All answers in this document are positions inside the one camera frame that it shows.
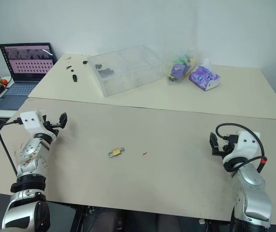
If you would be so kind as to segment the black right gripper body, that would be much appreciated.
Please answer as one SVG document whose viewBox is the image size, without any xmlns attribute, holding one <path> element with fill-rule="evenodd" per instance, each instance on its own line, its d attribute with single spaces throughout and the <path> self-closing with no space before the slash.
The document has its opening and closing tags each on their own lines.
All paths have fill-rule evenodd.
<svg viewBox="0 0 276 232">
<path fill-rule="evenodd" d="M 230 134 L 227 136 L 223 136 L 222 139 L 227 143 L 223 146 L 224 154 L 230 154 L 233 152 L 235 144 L 238 143 L 238 135 Z"/>
</svg>

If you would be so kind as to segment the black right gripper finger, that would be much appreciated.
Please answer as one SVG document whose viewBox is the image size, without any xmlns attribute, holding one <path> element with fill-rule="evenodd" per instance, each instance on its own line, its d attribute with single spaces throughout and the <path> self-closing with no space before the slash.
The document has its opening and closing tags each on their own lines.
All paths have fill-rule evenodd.
<svg viewBox="0 0 276 232">
<path fill-rule="evenodd" d="M 218 148 L 217 136 L 213 132 L 210 133 L 209 142 L 211 148 Z"/>
<path fill-rule="evenodd" d="M 214 146 L 214 147 L 212 147 L 212 155 L 213 156 L 226 156 L 226 152 L 219 150 L 218 146 Z"/>
</svg>

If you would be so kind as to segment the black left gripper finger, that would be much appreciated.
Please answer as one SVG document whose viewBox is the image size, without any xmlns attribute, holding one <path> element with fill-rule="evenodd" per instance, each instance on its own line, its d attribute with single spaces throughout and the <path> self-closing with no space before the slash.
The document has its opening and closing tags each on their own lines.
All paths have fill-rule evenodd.
<svg viewBox="0 0 276 232">
<path fill-rule="evenodd" d="M 67 113 L 66 112 L 62 113 L 59 118 L 59 122 L 55 124 L 55 128 L 64 129 L 66 126 L 67 120 L 68 120 Z"/>
</svg>

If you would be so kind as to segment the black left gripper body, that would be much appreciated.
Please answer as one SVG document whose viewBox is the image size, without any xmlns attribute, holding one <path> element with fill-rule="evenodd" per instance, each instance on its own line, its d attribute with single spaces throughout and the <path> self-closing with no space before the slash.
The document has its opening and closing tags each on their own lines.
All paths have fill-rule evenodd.
<svg viewBox="0 0 276 232">
<path fill-rule="evenodd" d="M 44 120 L 44 122 L 43 122 L 44 127 L 48 131 L 54 133 L 55 136 L 57 136 L 58 133 L 59 133 L 58 128 L 60 127 L 60 123 L 59 122 L 58 123 L 51 123 L 50 121 L 47 121 L 46 120 L 46 115 L 43 115 L 43 120 Z"/>
</svg>

